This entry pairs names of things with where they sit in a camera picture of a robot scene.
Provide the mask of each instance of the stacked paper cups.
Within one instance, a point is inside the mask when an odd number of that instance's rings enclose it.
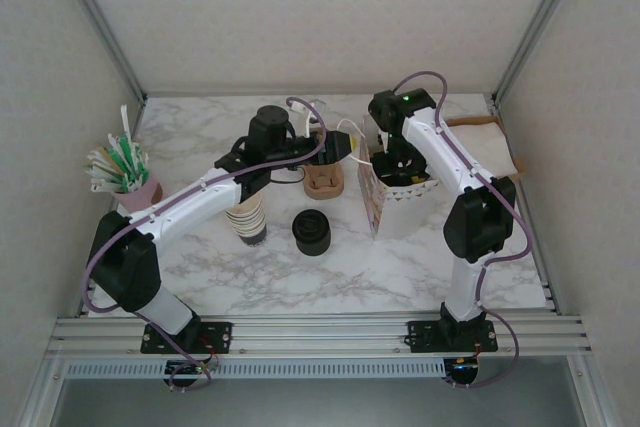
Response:
[[[267,238],[266,217],[260,192],[227,210],[226,214],[233,230],[248,246],[254,247]]]

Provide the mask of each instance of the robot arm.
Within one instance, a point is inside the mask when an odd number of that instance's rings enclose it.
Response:
[[[491,179],[493,187],[511,206],[515,203],[515,186],[508,178],[494,178],[473,159],[446,124],[437,126],[436,103],[423,89],[404,94],[377,93],[369,104],[369,113],[390,137],[387,152],[372,159],[374,170],[402,179],[408,177],[403,175],[403,169],[426,166],[427,172],[457,196],[444,225],[445,241],[454,254],[451,288],[440,311],[441,338],[432,343],[439,350],[473,351],[487,325],[486,314],[476,303],[479,277],[484,264],[502,250],[513,231],[511,214],[474,174]],[[473,170],[443,139],[443,130]]]
[[[250,122],[248,135],[238,139],[231,151],[193,184],[128,218],[114,211],[101,219],[92,259],[107,242],[121,238],[100,257],[91,278],[118,306],[153,322],[179,346],[190,350],[200,318],[162,286],[158,255],[195,226],[268,185],[272,170],[332,164],[351,153],[348,134],[327,131],[321,147],[320,140],[316,133],[296,137],[284,109],[260,108]],[[130,231],[122,235],[125,229]]]

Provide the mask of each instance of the white cable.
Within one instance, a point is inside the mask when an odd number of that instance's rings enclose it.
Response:
[[[304,123],[305,135],[307,138],[311,137],[311,111],[307,114],[307,120]]]
[[[336,126],[336,130],[340,130],[340,126],[342,125],[343,122],[349,122],[351,125],[353,125],[353,128],[356,129],[358,131],[358,133],[360,134],[360,138],[361,139],[365,139],[366,138],[364,136],[364,134],[362,133],[362,131],[360,130],[360,128],[358,127],[358,125],[351,119],[342,119],[340,122],[338,122],[338,125]],[[372,165],[371,162],[367,162],[366,160],[360,160],[359,158],[355,157],[353,154],[349,154],[349,157],[352,160],[355,160],[356,162],[358,162],[359,164]]]

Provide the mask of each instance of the paper cup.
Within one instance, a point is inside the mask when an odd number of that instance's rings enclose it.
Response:
[[[149,172],[149,177],[142,187],[129,194],[113,193],[115,199],[127,209],[130,214],[138,210],[144,210],[157,204],[164,197],[162,186],[156,178]]]
[[[264,242],[267,237],[267,224],[262,209],[262,194],[257,193],[243,203],[227,210],[229,224],[240,240],[250,247]]]

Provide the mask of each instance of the white wall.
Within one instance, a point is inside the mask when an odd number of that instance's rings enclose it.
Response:
[[[369,93],[425,68],[491,92],[540,2],[97,1],[150,93]]]
[[[11,425],[108,197],[84,156],[135,107],[76,0],[0,0],[0,423]]]
[[[640,0],[563,0],[503,113],[550,270],[640,425]]]

